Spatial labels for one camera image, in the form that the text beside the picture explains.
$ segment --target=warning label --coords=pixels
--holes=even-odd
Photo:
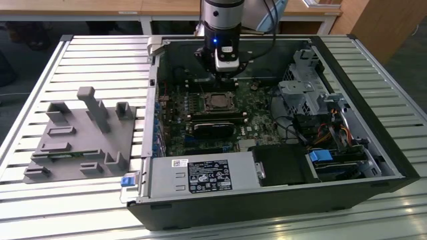
[[[234,189],[227,160],[188,162],[187,167],[192,194]]]

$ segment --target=blue latch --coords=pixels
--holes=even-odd
[[[122,187],[132,187],[132,186],[135,186],[135,177],[134,176],[122,177],[120,185],[122,185]]]
[[[310,159],[312,162],[323,162],[323,161],[332,161],[332,156],[330,150],[314,150],[310,154]]]

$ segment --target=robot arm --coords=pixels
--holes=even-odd
[[[267,32],[278,21],[271,17],[274,10],[283,13],[286,4],[287,0],[203,0],[204,46],[195,52],[195,57],[218,81],[243,72],[251,60],[247,52],[239,52],[243,24]]]
[[[243,10],[244,0],[203,1],[204,46],[195,56],[215,78],[227,77],[240,67],[239,37]]]

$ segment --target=barcode sticker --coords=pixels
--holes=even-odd
[[[172,168],[187,167],[188,159],[174,159],[172,160]]]

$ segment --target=aluminum slotted table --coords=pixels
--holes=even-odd
[[[131,171],[142,167],[148,36],[75,36],[59,43],[0,148],[0,239],[399,239],[427,233],[427,116],[358,40],[322,37],[422,179],[352,209],[150,232],[120,201],[120,177],[24,184],[24,170],[49,120],[49,101],[84,108],[96,89],[106,107],[138,107]],[[327,79],[339,86],[331,74]]]

